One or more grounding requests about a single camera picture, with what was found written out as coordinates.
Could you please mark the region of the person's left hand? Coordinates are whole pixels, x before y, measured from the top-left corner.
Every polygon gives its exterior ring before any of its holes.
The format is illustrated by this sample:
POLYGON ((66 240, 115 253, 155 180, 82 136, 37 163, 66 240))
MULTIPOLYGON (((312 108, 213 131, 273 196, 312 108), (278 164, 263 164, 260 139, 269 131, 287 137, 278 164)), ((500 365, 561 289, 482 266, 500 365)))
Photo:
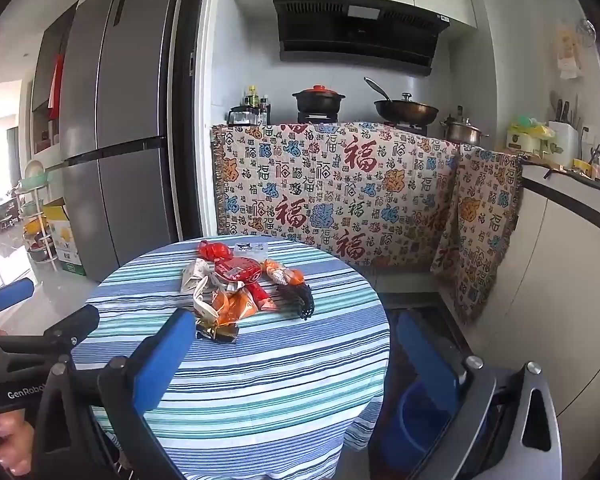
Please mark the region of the person's left hand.
POLYGON ((34 428, 25 410, 0 413, 0 464, 15 477, 31 471, 34 428))

